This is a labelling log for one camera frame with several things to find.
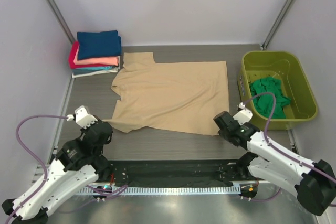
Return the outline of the beige t shirt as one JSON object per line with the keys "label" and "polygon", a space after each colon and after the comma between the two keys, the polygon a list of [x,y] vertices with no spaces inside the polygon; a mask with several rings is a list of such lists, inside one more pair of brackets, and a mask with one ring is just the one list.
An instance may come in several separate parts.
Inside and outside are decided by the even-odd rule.
{"label": "beige t shirt", "polygon": [[229,110],[225,61],[156,63],[152,52],[125,53],[108,122],[129,133],[144,127],[217,135],[213,118]]}

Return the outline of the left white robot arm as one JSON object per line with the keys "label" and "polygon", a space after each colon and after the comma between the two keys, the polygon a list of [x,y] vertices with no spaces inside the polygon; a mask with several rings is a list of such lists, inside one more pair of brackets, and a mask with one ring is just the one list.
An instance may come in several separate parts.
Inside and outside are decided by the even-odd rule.
{"label": "left white robot arm", "polygon": [[81,129],[81,136],[66,142],[31,188],[16,199],[2,203],[11,223],[46,223],[70,197],[91,183],[106,182],[112,166],[103,147],[112,140],[113,128],[107,122]]}

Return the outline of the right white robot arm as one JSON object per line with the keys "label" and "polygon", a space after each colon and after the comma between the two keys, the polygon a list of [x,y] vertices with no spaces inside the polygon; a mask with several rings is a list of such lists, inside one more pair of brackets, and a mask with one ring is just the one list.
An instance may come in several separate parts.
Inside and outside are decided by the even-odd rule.
{"label": "right white robot arm", "polygon": [[237,161],[241,179],[260,178],[295,196],[303,208],[320,216],[335,200],[335,174],[324,160],[314,162],[268,138],[249,121],[249,110],[214,117],[219,135],[247,152]]}

